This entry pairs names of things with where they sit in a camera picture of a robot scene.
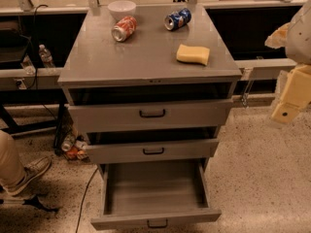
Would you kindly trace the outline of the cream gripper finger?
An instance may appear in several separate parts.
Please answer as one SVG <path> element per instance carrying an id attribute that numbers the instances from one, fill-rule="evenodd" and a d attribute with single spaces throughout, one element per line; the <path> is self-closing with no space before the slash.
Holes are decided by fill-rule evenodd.
<path id="1" fill-rule="evenodd" d="M 289 23 L 285 23 L 276 29 L 270 36 L 267 37 L 264 44 L 272 49 L 279 49 L 287 44 L 287 33 Z"/>
<path id="2" fill-rule="evenodd" d="M 288 103 L 278 103 L 273 110 L 271 119 L 278 123 L 290 123 L 300 113 L 300 108 Z"/>

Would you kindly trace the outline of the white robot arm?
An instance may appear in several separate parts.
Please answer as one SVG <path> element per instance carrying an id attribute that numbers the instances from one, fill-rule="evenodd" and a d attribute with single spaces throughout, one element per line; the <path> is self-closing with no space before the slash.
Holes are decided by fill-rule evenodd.
<path id="1" fill-rule="evenodd" d="M 264 44 L 272 49 L 285 48 L 287 58 L 296 63 L 271 114 L 272 120 L 289 123 L 311 103 L 311 0 L 290 22 L 268 36 Z"/>

